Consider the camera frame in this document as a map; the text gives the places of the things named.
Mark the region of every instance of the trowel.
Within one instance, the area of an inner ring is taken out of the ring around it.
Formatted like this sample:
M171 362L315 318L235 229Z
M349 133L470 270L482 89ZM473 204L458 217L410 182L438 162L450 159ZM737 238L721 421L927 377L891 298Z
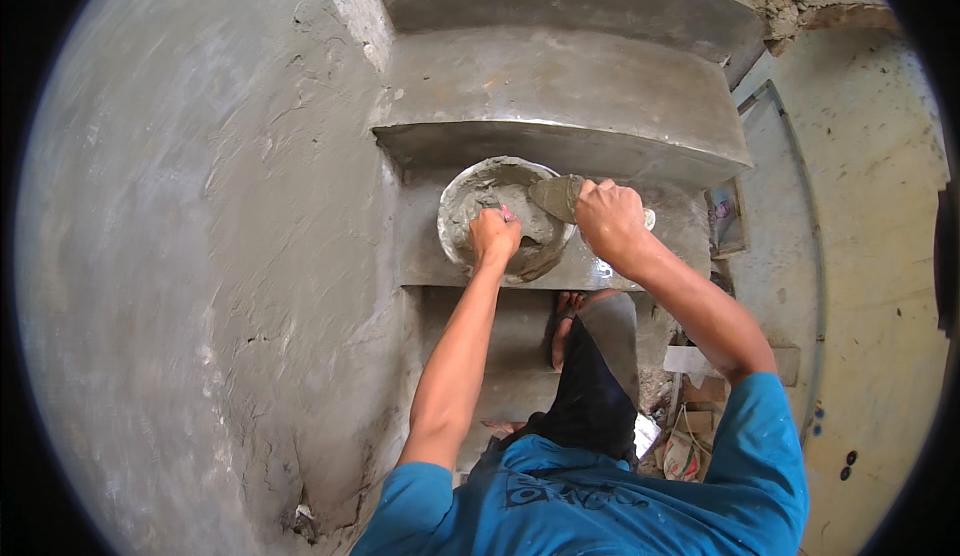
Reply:
M556 216L567 225L576 225L577 200L580 198L580 187L584 180L580 175L545 178L527 187L527 194L534 204L548 214ZM649 231L656 222L657 215L654 211L643 208L643 226Z

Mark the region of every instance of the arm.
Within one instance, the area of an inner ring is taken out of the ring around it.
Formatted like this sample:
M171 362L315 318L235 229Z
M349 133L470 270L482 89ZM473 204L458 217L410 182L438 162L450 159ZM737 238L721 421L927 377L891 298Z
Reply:
M473 278L463 290L410 408L410 436L397 466L426 462L453 470L480 395L500 281L521 245L521 221L510 210L485 208L470 222L476 252Z
M752 373L776 374L773 350L754 317L643 226L636 191L609 179L584 181L577 224L594 254L650 292L731 386Z

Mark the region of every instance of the foot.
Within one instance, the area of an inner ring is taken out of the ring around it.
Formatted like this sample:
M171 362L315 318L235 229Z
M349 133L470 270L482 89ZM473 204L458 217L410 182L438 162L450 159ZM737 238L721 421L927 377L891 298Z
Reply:
M564 312L570 309L576 314L584 307L584 294L561 291L557 298L557 316L564 316ZM557 330L554 331L553 340L550 343L550 362L553 370L560 372L564 370L564 347L567 346L567 336L570 335L570 328L573 327L573 317L565 316L557 322Z

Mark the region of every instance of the cement bowl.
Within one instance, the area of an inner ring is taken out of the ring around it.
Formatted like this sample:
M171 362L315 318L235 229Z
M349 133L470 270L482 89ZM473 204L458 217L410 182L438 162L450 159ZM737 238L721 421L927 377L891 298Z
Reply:
M464 169L439 198L437 234L450 262L474 267L469 240L470 221L484 208L506 204L523 224L520 248L507 264L506 282L531 282L557 265L575 229L530 202L526 188L556 171L512 155L498 155Z

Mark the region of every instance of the blue t-shirt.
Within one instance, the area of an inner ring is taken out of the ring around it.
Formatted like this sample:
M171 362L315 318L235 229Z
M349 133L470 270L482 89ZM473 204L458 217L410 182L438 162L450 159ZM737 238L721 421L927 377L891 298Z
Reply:
M537 435L498 456L455 490L442 466L398 466L351 553L795 556L810 510L786 393L768 372L730 394L702 483Z

